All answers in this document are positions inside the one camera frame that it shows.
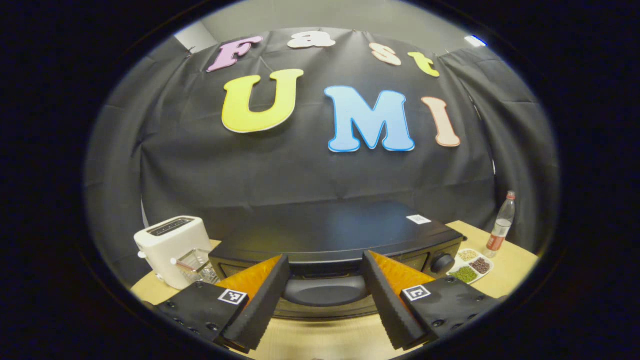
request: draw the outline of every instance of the table surface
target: table surface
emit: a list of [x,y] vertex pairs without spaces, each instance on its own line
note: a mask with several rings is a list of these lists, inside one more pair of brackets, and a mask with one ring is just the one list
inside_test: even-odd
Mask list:
[[[455,221],[447,226],[468,238],[460,245],[460,249],[481,252],[489,239],[489,233],[462,221]],[[211,240],[211,243],[215,247],[220,241]],[[537,260],[538,257],[534,254],[505,241],[492,259],[493,270],[471,286],[493,298],[508,295],[518,287]],[[179,292],[158,280],[153,272],[138,281],[131,291],[141,300],[153,305],[160,304]],[[414,349],[393,349],[377,314],[322,322],[272,318],[258,349],[252,350],[248,357],[256,360],[382,360],[412,350]]]

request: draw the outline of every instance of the letter m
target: letter m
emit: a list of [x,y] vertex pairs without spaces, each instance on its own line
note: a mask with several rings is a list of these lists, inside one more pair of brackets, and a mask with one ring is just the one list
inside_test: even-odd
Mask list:
[[411,151],[415,143],[409,137],[404,115],[403,94],[383,91],[378,96],[373,110],[362,96],[350,86],[330,86],[324,93],[333,99],[335,108],[335,138],[329,142],[333,152],[351,152],[360,148],[360,141],[353,136],[353,126],[367,143],[375,149],[382,129],[387,127],[387,137],[382,146],[388,151]]

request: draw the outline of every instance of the white toaster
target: white toaster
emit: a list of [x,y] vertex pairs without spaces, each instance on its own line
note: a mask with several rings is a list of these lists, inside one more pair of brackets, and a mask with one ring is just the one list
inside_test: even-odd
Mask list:
[[158,279],[182,290],[190,285],[182,271],[172,264],[193,249],[213,250],[201,218],[181,216],[138,231],[134,236],[140,252]]

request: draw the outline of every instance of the oven knob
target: oven knob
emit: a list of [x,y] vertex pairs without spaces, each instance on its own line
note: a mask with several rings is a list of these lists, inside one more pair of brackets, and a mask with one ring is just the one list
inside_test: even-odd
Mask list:
[[449,254],[442,254],[438,256],[433,264],[431,265],[431,272],[434,274],[445,274],[447,271],[453,268],[453,265],[456,263],[456,260]]

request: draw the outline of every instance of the water bottle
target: water bottle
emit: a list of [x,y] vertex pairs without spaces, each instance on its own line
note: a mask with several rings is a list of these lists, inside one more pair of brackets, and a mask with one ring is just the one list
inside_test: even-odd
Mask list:
[[515,200],[516,193],[508,192],[507,200],[504,201],[498,212],[498,219],[496,219],[491,237],[486,243],[486,248],[483,251],[484,256],[493,258],[500,250],[500,246],[502,246],[502,242],[507,237],[511,224],[513,224],[513,218],[516,215]]

